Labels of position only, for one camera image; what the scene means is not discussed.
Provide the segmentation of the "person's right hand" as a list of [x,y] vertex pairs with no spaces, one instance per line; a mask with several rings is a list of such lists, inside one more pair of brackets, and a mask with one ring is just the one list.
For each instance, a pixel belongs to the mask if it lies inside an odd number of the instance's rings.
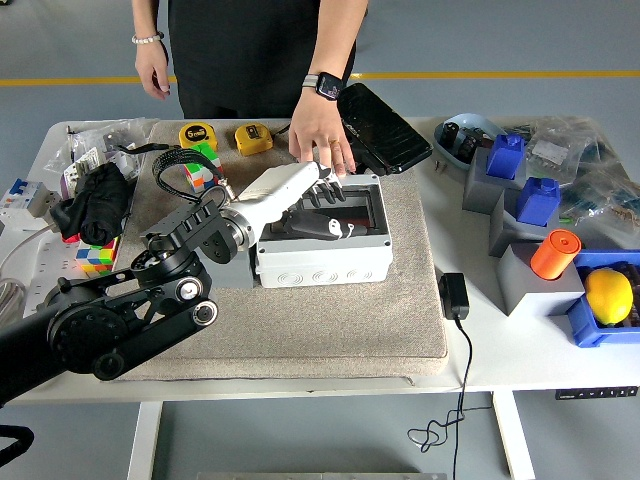
[[142,87],[149,96],[165,100],[170,95],[168,55],[161,41],[136,47],[135,68]]

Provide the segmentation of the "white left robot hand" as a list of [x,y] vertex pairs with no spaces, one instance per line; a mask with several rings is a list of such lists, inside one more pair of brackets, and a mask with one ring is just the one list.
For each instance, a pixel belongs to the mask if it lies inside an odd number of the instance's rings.
[[333,170],[315,161],[291,163],[267,169],[223,211],[242,234],[242,244],[251,247],[260,239],[264,227],[284,220],[284,230],[294,236],[318,240],[338,240],[365,236],[363,225],[331,218],[311,211],[287,210],[309,193],[317,204],[322,192],[330,203],[344,202],[342,185]]

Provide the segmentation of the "person's left hand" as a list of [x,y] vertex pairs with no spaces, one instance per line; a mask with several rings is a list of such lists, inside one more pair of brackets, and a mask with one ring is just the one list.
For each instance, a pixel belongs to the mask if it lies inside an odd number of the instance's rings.
[[302,89],[289,128],[289,152],[298,161],[318,160],[338,177],[356,170],[337,103]]

